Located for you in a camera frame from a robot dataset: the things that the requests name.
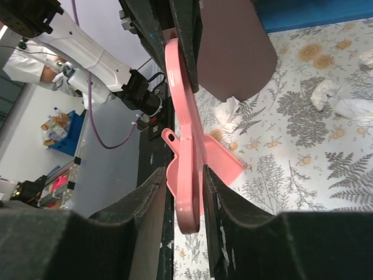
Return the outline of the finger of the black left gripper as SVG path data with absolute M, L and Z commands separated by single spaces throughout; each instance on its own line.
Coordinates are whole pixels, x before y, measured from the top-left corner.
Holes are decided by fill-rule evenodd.
M 123 0 L 119 2 L 124 12 L 129 15 L 144 49 L 161 69 L 165 69 L 166 42 L 151 1 Z
M 197 62 L 203 24 L 200 1 L 170 0 L 174 26 L 193 93 L 199 90 Z

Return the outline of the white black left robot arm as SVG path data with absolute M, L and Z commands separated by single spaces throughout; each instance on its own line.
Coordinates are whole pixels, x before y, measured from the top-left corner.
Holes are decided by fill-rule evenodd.
M 199 89 L 201 2 L 121 1 L 121 7 L 125 28 L 166 74 L 175 112 L 188 114 Z M 86 107 L 115 95 L 131 110 L 161 113 L 163 101 L 149 90 L 150 80 L 87 35 L 60 2 L 2 1 L 1 28 L 22 37 L 3 66 L 11 80 L 82 95 Z

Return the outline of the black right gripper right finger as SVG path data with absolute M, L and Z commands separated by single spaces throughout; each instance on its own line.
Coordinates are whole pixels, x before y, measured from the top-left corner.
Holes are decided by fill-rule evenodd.
M 215 279 L 371 279 L 372 214 L 272 215 L 204 169 L 210 274 Z

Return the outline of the pink hand brush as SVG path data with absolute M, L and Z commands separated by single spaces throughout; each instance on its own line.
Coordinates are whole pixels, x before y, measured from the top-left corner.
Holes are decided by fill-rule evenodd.
M 167 186 L 174 196 L 178 226 L 183 234 L 197 233 L 200 229 L 200 188 L 203 186 L 203 160 L 206 151 L 203 132 L 181 47 L 176 38 L 165 48 L 168 86 L 180 135 L 166 128 L 161 136 L 174 152 L 167 167 Z

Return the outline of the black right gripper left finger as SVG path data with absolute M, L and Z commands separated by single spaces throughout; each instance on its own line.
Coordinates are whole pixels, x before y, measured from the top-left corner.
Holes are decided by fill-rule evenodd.
M 96 219 L 20 201 L 1 204 L 2 279 L 156 279 L 166 170 Z

